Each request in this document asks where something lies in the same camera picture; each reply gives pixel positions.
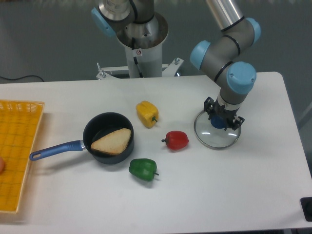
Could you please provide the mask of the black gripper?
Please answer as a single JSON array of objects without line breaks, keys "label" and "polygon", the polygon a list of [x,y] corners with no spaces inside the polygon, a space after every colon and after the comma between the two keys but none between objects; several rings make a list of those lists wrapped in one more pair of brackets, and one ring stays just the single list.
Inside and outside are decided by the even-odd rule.
[{"label": "black gripper", "polygon": [[232,105],[221,99],[214,101],[211,97],[207,97],[204,101],[203,111],[208,114],[208,120],[215,116],[226,120],[225,130],[228,128],[237,130],[245,121],[243,117],[236,116],[238,110],[239,105]]}]

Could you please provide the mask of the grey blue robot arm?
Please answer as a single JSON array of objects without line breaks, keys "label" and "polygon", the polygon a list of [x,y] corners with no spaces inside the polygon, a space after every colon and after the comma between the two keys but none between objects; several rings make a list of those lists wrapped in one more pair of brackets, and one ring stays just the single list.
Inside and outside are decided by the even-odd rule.
[{"label": "grey blue robot arm", "polygon": [[[207,5],[222,37],[214,43],[198,43],[190,62],[220,87],[217,99],[204,102],[212,126],[236,130],[244,122],[236,113],[254,86],[256,71],[235,59],[257,42],[261,28],[254,19],[244,17],[234,0],[209,0]],[[162,75],[162,44],[168,24],[155,11],[152,0],[103,0],[91,15],[102,33],[117,37],[123,45],[131,78]]]}]

